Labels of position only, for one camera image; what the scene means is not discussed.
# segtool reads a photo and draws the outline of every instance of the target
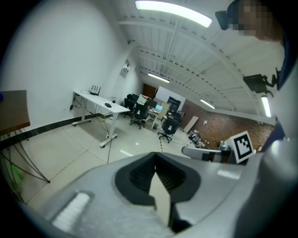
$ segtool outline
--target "white desk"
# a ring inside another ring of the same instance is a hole
[[[109,133],[107,133],[107,135],[106,135],[106,140],[103,141],[100,144],[100,147],[101,148],[104,148],[105,145],[108,142],[110,142],[112,139],[114,139],[115,137],[117,137],[117,134],[114,134],[114,130],[115,130],[115,125],[116,125],[118,114],[121,113],[121,112],[129,112],[130,110],[127,109],[127,108],[125,108],[125,107],[123,107],[123,106],[120,106],[119,104],[112,103],[111,101],[109,101],[107,99],[104,99],[102,97],[99,97],[99,96],[94,96],[94,95],[91,95],[91,94],[82,93],[79,90],[74,90],[74,92],[76,94],[80,95],[81,97],[87,99],[87,101],[91,101],[91,102],[97,104],[98,106],[103,107],[103,108],[109,110],[110,112],[112,112],[112,114],[113,114],[113,121],[112,121],[111,128],[109,130]],[[107,107],[106,105],[104,105],[105,103],[109,103],[112,107]],[[74,122],[73,123],[74,126],[76,126],[77,124],[83,123],[83,122],[91,121],[91,119],[87,119],[87,120],[85,119],[86,110],[82,110],[82,111],[83,111],[83,113],[82,113],[82,120],[81,121]]]
[[[154,124],[156,123],[156,120],[157,120],[157,117],[158,117],[158,113],[157,112],[154,112],[154,111],[148,111],[149,114],[152,114],[152,115],[155,115],[155,118],[154,118],[154,121],[152,122],[152,126],[151,126],[151,129],[153,129],[154,127]]]

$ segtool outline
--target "brick wall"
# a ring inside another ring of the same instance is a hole
[[[199,117],[192,130],[198,130],[201,138],[209,141],[210,149],[216,149],[219,141],[244,131],[248,131],[253,148],[256,149],[258,145],[265,143],[274,129],[272,125],[258,125],[256,121],[250,119],[208,112],[188,100],[185,101],[182,111],[185,112],[185,116],[182,119],[181,127],[184,128],[193,116]]]

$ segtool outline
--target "door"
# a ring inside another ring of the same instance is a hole
[[[144,84],[143,93],[142,93],[144,96],[147,96],[153,99],[155,97],[155,92],[156,92],[156,88],[150,85]]]

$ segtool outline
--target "ceiling light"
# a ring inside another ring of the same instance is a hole
[[[139,10],[155,10],[185,17],[201,24],[204,27],[209,27],[212,22],[211,18],[206,17],[194,10],[167,2],[135,1],[135,6]]]
[[[200,101],[203,102],[204,104],[206,104],[207,106],[211,107],[212,109],[215,109],[214,106],[212,106],[212,105],[209,104],[208,102],[204,101],[203,99],[201,99]]]
[[[270,107],[269,107],[269,102],[267,96],[261,97],[264,108],[265,108],[265,113],[267,117],[271,117],[271,112],[270,112]]]
[[[167,79],[163,79],[163,78],[158,77],[158,76],[156,76],[156,75],[154,75],[154,74],[148,73],[148,75],[151,76],[151,77],[153,77],[153,78],[160,79],[160,80],[162,80],[162,81],[164,81],[164,82],[166,82],[166,83],[169,83],[169,80],[167,80]]]

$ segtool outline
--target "white tile floor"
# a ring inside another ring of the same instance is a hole
[[[162,139],[161,146],[157,135],[157,132],[162,132],[160,128],[154,131],[146,128],[139,130],[137,125],[130,126],[129,120],[129,117],[118,117],[115,130],[118,137],[112,142],[109,163],[146,152],[169,152],[184,156],[181,148],[189,141],[181,130],[177,130],[169,144],[166,139]],[[110,123],[111,120],[107,119],[108,128]],[[21,184],[25,202],[38,211],[48,198],[76,177],[91,168],[106,164],[110,146],[99,146],[105,139],[105,130],[103,122],[92,119],[91,123],[76,127],[70,124],[34,136],[29,141],[22,141],[38,169],[51,181],[47,184],[24,175]],[[16,163],[20,162],[14,146],[11,147],[11,156]]]

